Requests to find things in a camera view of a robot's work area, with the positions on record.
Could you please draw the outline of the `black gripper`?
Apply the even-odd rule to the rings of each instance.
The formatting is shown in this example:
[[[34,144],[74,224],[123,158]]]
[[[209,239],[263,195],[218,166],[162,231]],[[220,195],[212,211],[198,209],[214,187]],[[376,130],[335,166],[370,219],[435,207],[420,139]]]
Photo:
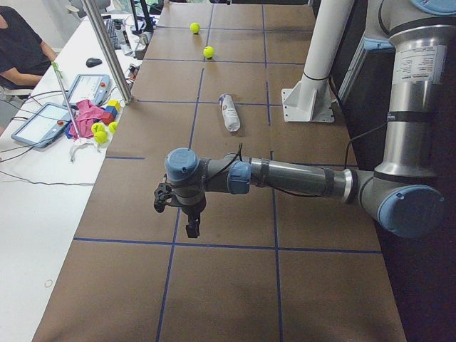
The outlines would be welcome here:
[[[177,196],[182,211],[188,216],[196,217],[193,220],[189,217],[186,224],[186,233],[188,238],[198,237],[200,235],[200,214],[206,207],[206,197],[204,195],[194,195],[191,197]]]

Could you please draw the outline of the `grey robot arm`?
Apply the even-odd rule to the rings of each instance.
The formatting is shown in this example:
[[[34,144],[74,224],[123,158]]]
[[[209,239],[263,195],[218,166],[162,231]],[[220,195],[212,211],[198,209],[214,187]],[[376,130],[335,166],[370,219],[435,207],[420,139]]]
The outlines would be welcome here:
[[[383,161],[374,171],[335,171],[239,153],[214,160],[181,147],[166,157],[166,173],[155,190],[156,211],[181,208],[188,218],[187,235],[196,238],[207,192],[246,194],[257,186],[300,197],[356,202],[399,237],[420,237],[436,228],[444,198],[432,186],[431,123],[447,47],[455,37],[455,3],[370,1],[365,37],[367,42],[395,49]]]

